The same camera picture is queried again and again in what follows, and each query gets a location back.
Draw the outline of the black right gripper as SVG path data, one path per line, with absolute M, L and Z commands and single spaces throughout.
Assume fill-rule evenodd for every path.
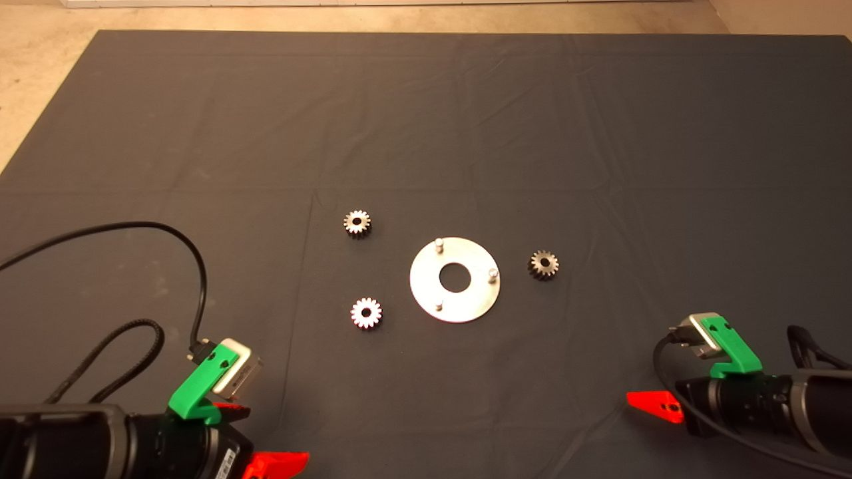
M 737 434 L 794 440 L 797 428 L 790 410 L 789 375 L 734 374 L 726 379 L 676 381 L 676 391 L 694 409 Z M 670 391 L 630 391 L 629 406 L 670 424 L 685 421 L 682 404 Z

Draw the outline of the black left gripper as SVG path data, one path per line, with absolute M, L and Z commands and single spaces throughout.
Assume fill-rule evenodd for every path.
M 214 402 L 221 424 L 171 414 L 136 417 L 137 478 L 288 479 L 305 470 L 308 452 L 254 452 L 254 445 L 227 422 L 249 418 L 252 409 Z

